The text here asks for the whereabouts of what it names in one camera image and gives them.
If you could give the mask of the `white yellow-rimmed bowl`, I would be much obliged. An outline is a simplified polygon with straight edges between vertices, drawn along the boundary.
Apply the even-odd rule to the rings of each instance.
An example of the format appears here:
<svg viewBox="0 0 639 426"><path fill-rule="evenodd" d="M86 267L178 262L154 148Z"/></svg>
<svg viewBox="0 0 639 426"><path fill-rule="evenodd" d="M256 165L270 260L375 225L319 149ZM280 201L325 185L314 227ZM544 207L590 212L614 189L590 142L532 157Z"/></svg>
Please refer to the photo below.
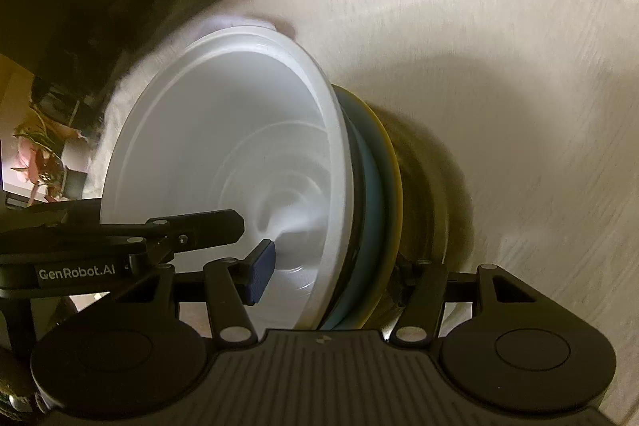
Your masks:
<svg viewBox="0 0 639 426"><path fill-rule="evenodd" d="M378 248L379 263L369 276L363 304L353 317L345 319L336 330L362 328L373 315L390 281L400 249L403 227L402 179L390 136L371 108L353 93L348 92L353 98L353 104L356 105L356 124L364 134L381 175L385 191L385 231Z"/></svg>

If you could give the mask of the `stainless steel bowl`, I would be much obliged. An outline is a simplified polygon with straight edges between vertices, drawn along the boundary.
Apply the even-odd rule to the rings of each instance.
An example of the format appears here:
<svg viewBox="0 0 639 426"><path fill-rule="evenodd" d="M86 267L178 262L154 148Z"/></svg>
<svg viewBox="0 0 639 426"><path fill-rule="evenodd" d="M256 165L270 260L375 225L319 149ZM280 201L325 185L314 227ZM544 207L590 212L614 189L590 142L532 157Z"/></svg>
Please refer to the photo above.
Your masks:
<svg viewBox="0 0 639 426"><path fill-rule="evenodd" d="M473 213L464 176L449 150L424 125L379 106L403 190L403 228L390 280L367 328L388 331L413 296L423 265L464 269L472 249Z"/></svg>

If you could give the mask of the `white foam cup bowl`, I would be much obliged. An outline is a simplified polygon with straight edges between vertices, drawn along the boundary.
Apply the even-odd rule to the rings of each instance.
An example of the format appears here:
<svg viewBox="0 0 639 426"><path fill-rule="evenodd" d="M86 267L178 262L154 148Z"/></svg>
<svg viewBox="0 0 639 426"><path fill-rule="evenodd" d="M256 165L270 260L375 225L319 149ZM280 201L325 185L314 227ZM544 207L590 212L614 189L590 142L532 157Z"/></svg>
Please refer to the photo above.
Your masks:
<svg viewBox="0 0 639 426"><path fill-rule="evenodd" d="M315 329L354 222L349 134L330 82L280 32L218 30L155 75L122 127L105 178L109 224L231 209L236 243L175 257L178 271L276 246L273 276L249 309L256 329Z"/></svg>

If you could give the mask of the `red rectangular tray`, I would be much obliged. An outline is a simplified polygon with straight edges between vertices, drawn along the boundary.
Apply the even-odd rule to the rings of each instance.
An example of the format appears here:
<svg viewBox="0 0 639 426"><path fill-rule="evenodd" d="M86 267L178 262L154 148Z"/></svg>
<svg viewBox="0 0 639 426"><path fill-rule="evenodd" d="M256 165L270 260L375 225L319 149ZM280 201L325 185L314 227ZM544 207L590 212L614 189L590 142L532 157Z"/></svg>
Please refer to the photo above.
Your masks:
<svg viewBox="0 0 639 426"><path fill-rule="evenodd" d="M271 29L285 35L288 38L295 38L295 28L290 26L286 22L271 22L270 20L264 20L263 18L249 17L242 15L231 14L216 14L207 17L203 20L195 29L195 38L205 37L213 32L239 27L239 26L251 26Z"/></svg>

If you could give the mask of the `white fluffy cloth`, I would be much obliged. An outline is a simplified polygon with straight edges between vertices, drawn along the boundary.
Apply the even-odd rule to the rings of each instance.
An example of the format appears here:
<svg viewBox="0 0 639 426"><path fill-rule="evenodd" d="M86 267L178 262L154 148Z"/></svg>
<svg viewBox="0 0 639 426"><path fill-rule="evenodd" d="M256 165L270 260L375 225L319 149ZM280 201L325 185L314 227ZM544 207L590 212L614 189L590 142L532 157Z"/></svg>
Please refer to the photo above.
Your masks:
<svg viewBox="0 0 639 426"><path fill-rule="evenodd" d="M504 267L617 354L603 412L638 420L638 0L222 0L295 28L372 109L424 125L473 213L463 270Z"/></svg>

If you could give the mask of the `blue enamel bowl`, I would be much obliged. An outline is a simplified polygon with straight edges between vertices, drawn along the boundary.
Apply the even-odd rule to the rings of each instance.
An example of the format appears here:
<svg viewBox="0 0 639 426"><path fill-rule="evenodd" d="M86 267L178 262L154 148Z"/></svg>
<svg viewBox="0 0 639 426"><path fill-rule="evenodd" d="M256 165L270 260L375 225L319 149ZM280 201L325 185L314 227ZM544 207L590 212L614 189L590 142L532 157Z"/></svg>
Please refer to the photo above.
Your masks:
<svg viewBox="0 0 639 426"><path fill-rule="evenodd" d="M378 248L385 231L385 191L376 160L356 124L351 94L336 87L347 124L354 175L353 227L335 290L319 327L338 329L361 308L369 276L379 263Z"/></svg>

